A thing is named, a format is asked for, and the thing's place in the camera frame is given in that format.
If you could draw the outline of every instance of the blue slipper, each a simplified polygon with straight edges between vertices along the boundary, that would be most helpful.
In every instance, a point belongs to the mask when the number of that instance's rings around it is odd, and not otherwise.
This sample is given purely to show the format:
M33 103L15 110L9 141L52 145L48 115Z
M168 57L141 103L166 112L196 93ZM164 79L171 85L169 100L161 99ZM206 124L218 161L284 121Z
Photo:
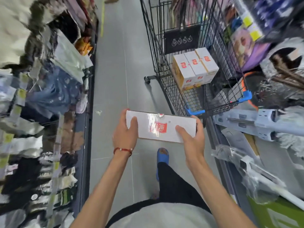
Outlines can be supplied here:
M158 151L157 151L157 164L160 163L160 162L164 162L167 165L169 165L169 152L165 148L159 148ZM156 168L156 179L157 179L157 181L159 181L159 179L158 179L158 168Z

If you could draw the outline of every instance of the red string bracelet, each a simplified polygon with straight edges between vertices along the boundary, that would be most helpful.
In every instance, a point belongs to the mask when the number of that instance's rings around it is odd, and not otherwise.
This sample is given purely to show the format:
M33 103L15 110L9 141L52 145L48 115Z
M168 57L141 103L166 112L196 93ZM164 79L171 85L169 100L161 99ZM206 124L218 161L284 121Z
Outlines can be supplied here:
M129 153L130 153L130 156L129 156L129 157L131 157L132 151L133 151L132 148L131 148L131 149L124 149L124 148L119 148L119 147L117 147L117 148L114 149L113 153L115 154L116 150L118 150L118 149L121 150L121 151L127 151L127 152L129 152Z

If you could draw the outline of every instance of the wire basket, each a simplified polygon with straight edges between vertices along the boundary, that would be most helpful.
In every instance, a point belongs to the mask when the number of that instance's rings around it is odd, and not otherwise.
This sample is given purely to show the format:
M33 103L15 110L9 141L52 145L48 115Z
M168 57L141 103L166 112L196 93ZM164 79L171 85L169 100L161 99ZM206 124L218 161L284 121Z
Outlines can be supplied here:
M251 99L246 85L232 88L232 83L237 83L243 74L237 72L241 69L232 43L226 45L224 42L223 3L219 4L217 0L187 0L185 20L180 23L180 16L174 11L175 1L140 0L156 72L155 76L145 77L146 83L157 79L169 106L172 104L176 113L183 116L205 118ZM208 49L219 71L211 83L181 91L172 72L173 56L201 47ZM224 88L230 91L229 94L223 91Z

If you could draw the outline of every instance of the aisle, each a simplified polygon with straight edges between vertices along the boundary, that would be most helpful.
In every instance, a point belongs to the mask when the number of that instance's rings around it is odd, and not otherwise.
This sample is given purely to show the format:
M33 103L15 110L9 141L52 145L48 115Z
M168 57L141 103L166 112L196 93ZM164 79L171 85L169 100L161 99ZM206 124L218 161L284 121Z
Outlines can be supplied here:
M101 0L95 1L101 9ZM104 34L97 45L96 60L90 192L111 160L112 132L122 109L171 114L158 82L146 85L143 80L144 76L154 75L154 69L139 0L120 0L105 6ZM118 186L110 217L158 191L155 173L159 147L168 149L170 166L198 189L186 167L182 145L138 140ZM205 156L218 176L210 152L207 138Z

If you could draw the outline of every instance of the red logo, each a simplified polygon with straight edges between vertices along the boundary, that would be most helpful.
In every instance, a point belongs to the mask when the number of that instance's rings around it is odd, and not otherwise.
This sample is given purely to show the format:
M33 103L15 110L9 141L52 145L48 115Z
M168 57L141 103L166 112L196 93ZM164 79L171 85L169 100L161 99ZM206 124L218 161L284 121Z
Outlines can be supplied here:
M151 124L150 126L151 133L167 133L167 123L155 122L155 124Z

